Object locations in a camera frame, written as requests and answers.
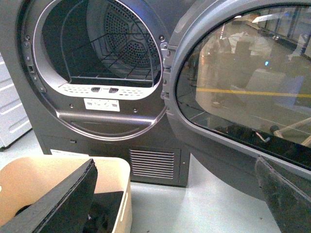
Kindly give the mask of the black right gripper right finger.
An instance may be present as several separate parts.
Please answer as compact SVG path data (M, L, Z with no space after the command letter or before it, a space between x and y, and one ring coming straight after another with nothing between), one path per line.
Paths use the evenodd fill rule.
M282 233L311 231L311 181L259 156L255 163L259 188Z

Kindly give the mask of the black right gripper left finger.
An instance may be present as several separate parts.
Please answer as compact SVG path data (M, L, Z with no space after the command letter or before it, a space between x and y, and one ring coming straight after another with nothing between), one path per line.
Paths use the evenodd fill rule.
M2 233L81 233L98 171L87 160L38 201L1 226Z

